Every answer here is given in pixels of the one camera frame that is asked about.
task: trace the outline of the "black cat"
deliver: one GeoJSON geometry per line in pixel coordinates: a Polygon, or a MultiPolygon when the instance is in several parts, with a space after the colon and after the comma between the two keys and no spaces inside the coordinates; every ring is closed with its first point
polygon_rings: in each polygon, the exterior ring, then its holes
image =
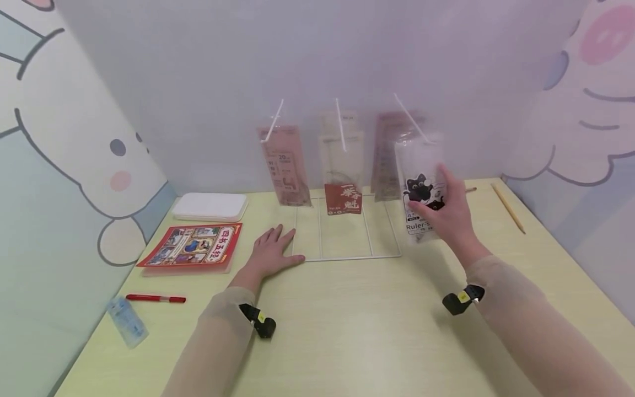
{"type": "Polygon", "coordinates": [[[406,181],[406,185],[408,186],[408,191],[403,194],[407,194],[410,201],[427,201],[430,200],[432,184],[430,186],[425,185],[425,175],[420,173],[417,179],[408,179],[406,181]]]}
{"type": "Polygon", "coordinates": [[[427,203],[425,206],[435,211],[438,211],[445,206],[445,203],[443,202],[443,197],[439,198],[439,200],[440,201],[434,200],[432,203],[427,203]]]}

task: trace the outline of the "hanging package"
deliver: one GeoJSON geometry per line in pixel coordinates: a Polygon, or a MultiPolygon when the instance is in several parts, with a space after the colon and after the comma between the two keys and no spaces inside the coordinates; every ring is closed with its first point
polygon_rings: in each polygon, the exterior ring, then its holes
{"type": "Polygon", "coordinates": [[[298,126],[276,125],[271,134],[269,130],[269,127],[259,128],[258,137],[278,202],[287,206],[311,206],[298,126]]]}
{"type": "MultiPolygon", "coordinates": [[[[417,124],[424,118],[418,112],[410,112],[417,124]]],[[[375,150],[373,155],[373,175],[370,189],[375,201],[401,199],[399,175],[395,162],[396,142],[415,137],[416,129],[405,112],[386,112],[379,115],[375,130],[375,150]]]]}
{"type": "Polygon", "coordinates": [[[319,152],[328,215],[361,213],[364,172],[364,134],[355,112],[322,115],[319,152]]]}
{"type": "Polygon", "coordinates": [[[438,238],[425,219],[410,210],[408,203],[418,201],[435,211],[444,205],[446,180],[438,171],[443,162],[443,134],[425,133],[401,139],[394,146],[399,183],[406,214],[406,230],[414,243],[438,238]]]}

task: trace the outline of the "pencil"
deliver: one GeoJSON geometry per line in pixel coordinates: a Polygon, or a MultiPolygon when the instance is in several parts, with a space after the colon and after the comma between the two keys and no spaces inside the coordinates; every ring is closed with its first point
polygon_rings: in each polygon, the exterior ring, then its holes
{"type": "Polygon", "coordinates": [[[527,234],[525,233],[525,228],[523,227],[523,224],[520,223],[520,220],[514,213],[514,210],[512,210],[511,206],[509,206],[509,203],[507,202],[507,200],[505,200],[503,195],[500,193],[500,190],[498,189],[498,187],[496,187],[495,184],[491,184],[491,187],[492,189],[494,189],[494,192],[496,192],[496,195],[500,199],[500,202],[503,203],[503,205],[505,206],[505,209],[507,210],[507,212],[509,212],[509,215],[512,217],[512,219],[516,223],[516,226],[518,226],[518,229],[520,229],[520,231],[523,232],[523,234],[527,234]]]}

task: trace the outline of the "yellow sticker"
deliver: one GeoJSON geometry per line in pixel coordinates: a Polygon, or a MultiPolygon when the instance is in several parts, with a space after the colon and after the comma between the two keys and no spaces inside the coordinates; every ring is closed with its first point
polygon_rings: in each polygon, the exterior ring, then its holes
{"type": "Polygon", "coordinates": [[[470,295],[468,295],[467,292],[465,292],[465,291],[459,292],[457,296],[458,296],[458,301],[461,302],[461,303],[466,303],[466,302],[469,302],[470,300],[472,300],[470,298],[470,295]]]}

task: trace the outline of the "sheer sleeve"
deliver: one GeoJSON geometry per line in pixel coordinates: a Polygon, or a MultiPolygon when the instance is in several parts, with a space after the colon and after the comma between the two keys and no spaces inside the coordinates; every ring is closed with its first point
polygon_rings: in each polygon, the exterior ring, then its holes
{"type": "Polygon", "coordinates": [[[238,308],[254,294],[229,287],[215,295],[172,371],[162,397],[220,397],[233,382],[253,333],[238,308]]]}
{"type": "Polygon", "coordinates": [[[476,304],[514,361],[545,397],[634,396],[586,338],[518,270],[490,256],[466,270],[485,288],[476,304]]]}

